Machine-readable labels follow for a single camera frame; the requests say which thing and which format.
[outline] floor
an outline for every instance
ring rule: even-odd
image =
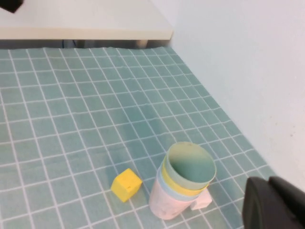
[[[163,221],[149,192],[177,141],[214,158],[213,202]],[[127,168],[143,185],[122,203]],[[0,50],[0,228],[243,228],[247,177],[273,174],[171,48]]]

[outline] wooden block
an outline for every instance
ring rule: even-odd
[[[111,190],[122,202],[126,202],[139,190],[141,183],[141,179],[128,168],[114,179]]]

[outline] stacked cups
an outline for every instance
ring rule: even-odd
[[[161,219],[173,219],[194,202],[216,175],[206,150],[190,142],[173,144],[157,171],[149,206]]]

